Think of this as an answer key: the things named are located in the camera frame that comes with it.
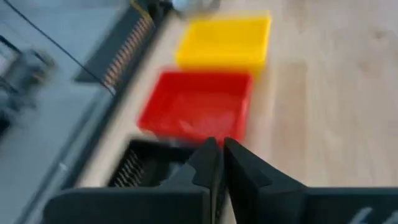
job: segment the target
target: plastic bin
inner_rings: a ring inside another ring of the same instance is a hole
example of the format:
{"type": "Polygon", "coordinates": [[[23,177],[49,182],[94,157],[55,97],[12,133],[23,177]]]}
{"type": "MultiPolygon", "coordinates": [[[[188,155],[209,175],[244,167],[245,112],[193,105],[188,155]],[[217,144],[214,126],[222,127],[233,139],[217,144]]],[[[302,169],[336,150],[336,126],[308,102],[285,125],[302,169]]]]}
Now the plastic bin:
{"type": "Polygon", "coordinates": [[[248,73],[173,72],[161,74],[138,126],[160,138],[201,143],[215,137],[242,140],[252,76],[248,73]]]}
{"type": "Polygon", "coordinates": [[[175,56],[182,70],[222,69],[259,76],[266,64],[270,16],[197,19],[175,56]]]}

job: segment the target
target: wooden tabletop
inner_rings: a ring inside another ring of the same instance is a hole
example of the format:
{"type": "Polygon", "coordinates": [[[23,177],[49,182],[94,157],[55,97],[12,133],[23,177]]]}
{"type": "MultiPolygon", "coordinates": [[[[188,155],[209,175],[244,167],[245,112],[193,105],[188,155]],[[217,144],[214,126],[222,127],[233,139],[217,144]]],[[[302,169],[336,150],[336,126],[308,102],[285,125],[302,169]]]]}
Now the wooden tabletop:
{"type": "MultiPolygon", "coordinates": [[[[220,14],[273,16],[267,69],[243,144],[310,186],[398,185],[395,0],[224,0],[220,14]]],[[[172,14],[79,186],[105,185],[187,23],[172,14]]]]}

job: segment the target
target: yellow plastic bin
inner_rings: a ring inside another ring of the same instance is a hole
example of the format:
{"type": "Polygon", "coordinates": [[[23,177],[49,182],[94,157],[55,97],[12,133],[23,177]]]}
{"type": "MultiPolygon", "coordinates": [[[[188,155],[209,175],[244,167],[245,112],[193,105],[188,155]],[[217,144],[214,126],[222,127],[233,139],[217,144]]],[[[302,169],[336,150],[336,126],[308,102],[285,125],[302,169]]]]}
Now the yellow plastic bin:
{"type": "Polygon", "coordinates": [[[183,70],[244,70],[255,78],[266,65],[270,15],[196,19],[175,56],[183,70]]]}

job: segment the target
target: black cable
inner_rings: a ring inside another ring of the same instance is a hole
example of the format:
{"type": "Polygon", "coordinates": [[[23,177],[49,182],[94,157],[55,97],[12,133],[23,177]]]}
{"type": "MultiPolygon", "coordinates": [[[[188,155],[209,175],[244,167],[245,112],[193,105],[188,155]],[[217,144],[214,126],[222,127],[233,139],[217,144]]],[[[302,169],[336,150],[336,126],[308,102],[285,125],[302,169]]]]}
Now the black cable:
{"type": "Polygon", "coordinates": [[[46,37],[49,41],[51,41],[53,44],[55,44],[63,53],[65,53],[68,57],[70,57],[74,62],[76,62],[85,72],[89,73],[92,77],[94,77],[102,86],[107,88],[110,93],[114,93],[114,90],[110,89],[108,86],[106,86],[100,78],[98,78],[96,75],[94,75],[92,72],[87,70],[77,59],[75,59],[69,52],[67,52],[61,45],[56,43],[53,38],[49,37],[44,31],[42,31],[40,28],[38,28],[33,22],[31,22],[23,13],[21,13],[17,8],[15,8],[8,0],[4,0],[4,2],[14,11],[16,12],[19,16],[23,18],[27,23],[29,23],[35,30],[40,32],[44,37],[46,37]]]}

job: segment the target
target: floor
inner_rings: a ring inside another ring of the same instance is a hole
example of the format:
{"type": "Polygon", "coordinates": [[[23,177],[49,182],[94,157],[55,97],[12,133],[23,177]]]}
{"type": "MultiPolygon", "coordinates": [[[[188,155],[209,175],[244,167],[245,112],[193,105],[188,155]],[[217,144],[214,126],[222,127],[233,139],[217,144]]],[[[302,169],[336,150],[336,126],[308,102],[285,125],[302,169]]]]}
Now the floor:
{"type": "MultiPolygon", "coordinates": [[[[112,26],[112,18],[117,17],[121,8],[118,6],[97,10],[59,10],[57,13],[41,8],[39,14],[36,9],[41,6],[39,3],[45,1],[11,0],[11,2],[83,64],[91,51],[95,50],[96,42],[104,38],[106,28],[112,26]],[[101,16],[104,15],[108,15],[108,18],[101,20],[101,16]],[[92,21],[79,22],[82,17],[90,16],[93,18],[92,21]],[[86,35],[81,35],[84,38],[71,36],[74,31],[84,32],[86,35]]],[[[81,125],[83,114],[88,110],[99,113],[100,103],[94,104],[94,102],[98,99],[110,101],[112,94],[101,85],[82,85],[74,82],[74,78],[81,71],[79,64],[24,21],[3,1],[0,1],[0,34],[21,50],[42,50],[55,61],[55,67],[50,71],[49,78],[44,81],[37,94],[32,96],[36,107],[24,108],[12,126],[1,136],[0,223],[8,224],[15,223],[21,218],[22,213],[29,207],[27,206],[29,202],[37,196],[40,187],[47,181],[47,177],[60,172],[55,161],[60,157],[65,158],[65,154],[70,157],[76,153],[78,147],[69,147],[67,153],[65,149],[70,143],[72,133],[81,125]]],[[[79,137],[89,133],[87,130],[79,137]]],[[[58,186],[47,184],[45,187],[47,192],[51,192],[58,186]]]]}
{"type": "MultiPolygon", "coordinates": [[[[273,17],[243,144],[310,186],[398,185],[394,0],[224,0],[219,14],[273,17]]],[[[171,15],[80,186],[104,185],[187,22],[171,15]]],[[[233,222],[228,216],[226,223],[233,222]]]]}

